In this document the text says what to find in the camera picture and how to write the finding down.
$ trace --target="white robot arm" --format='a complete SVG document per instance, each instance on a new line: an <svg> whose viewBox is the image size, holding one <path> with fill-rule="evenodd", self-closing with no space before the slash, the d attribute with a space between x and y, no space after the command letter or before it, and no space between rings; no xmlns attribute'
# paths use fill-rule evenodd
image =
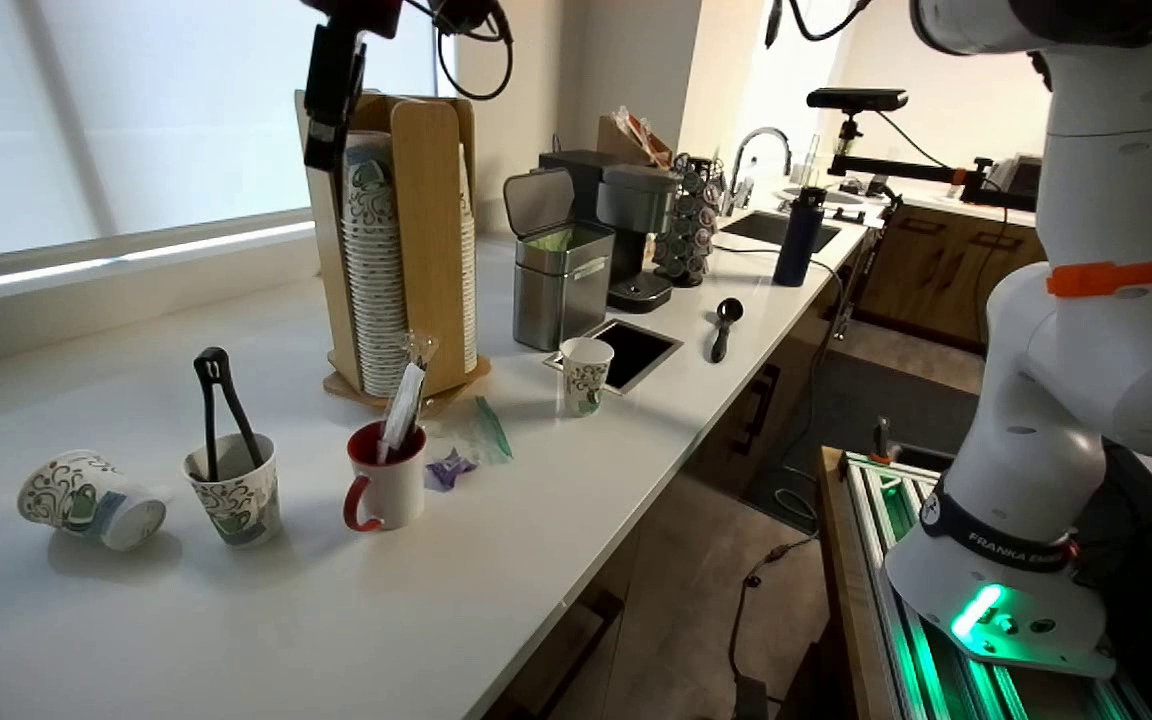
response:
<svg viewBox="0 0 1152 720"><path fill-rule="evenodd" d="M1046 263L993 291L973 433L883 570L979 658L1111 674L1066 529L1103 437L1152 450L1152 0L912 0L912 22L942 51L1046 60Z"/></svg>

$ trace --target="faucet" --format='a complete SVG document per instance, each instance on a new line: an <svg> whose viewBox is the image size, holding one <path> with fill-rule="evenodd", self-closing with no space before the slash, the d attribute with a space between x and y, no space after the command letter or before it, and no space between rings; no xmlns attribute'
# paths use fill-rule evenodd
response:
<svg viewBox="0 0 1152 720"><path fill-rule="evenodd" d="M735 169L731 169L731 189L729 189L729 211L745 207L749 196L751 196L751 184L740 184L740 163L745 163L745 147L749 147L751 141L758 141L758 135L776 135L776 141L778 141L778 147L782 147L782 175L790 170L790 150L789 150L782 128L771 128L771 124L766 124L766 128L749 131L749 135L740 141L740 147L735 147Z"/></svg>

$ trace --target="sink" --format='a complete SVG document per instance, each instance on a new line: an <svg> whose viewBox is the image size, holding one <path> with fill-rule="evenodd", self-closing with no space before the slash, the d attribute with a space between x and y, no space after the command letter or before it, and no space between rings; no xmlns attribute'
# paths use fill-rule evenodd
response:
<svg viewBox="0 0 1152 720"><path fill-rule="evenodd" d="M749 238L762 238L762 245L782 245L789 215L749 211L749 215L740 215L735 223L729 223L729 227L718 227L718 232L749 235ZM811 238L811 253L821 253L835 232L841 232L841 227L821 223L821 232L816 232L816 238Z"/></svg>

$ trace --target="green light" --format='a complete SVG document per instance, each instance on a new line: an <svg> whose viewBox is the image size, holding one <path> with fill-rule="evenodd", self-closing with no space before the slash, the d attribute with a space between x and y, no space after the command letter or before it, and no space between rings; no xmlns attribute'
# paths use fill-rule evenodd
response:
<svg viewBox="0 0 1152 720"><path fill-rule="evenodd" d="M973 604L947 625L960 638L973 637L979 615L1003 594L1003 582L985 582Z"/></svg>

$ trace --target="lid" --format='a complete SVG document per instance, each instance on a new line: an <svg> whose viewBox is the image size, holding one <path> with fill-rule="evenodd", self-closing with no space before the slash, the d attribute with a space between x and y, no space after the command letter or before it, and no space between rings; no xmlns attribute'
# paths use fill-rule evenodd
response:
<svg viewBox="0 0 1152 720"><path fill-rule="evenodd" d="M536 169L504 180L504 215L520 238L571 223L571 170Z"/></svg>

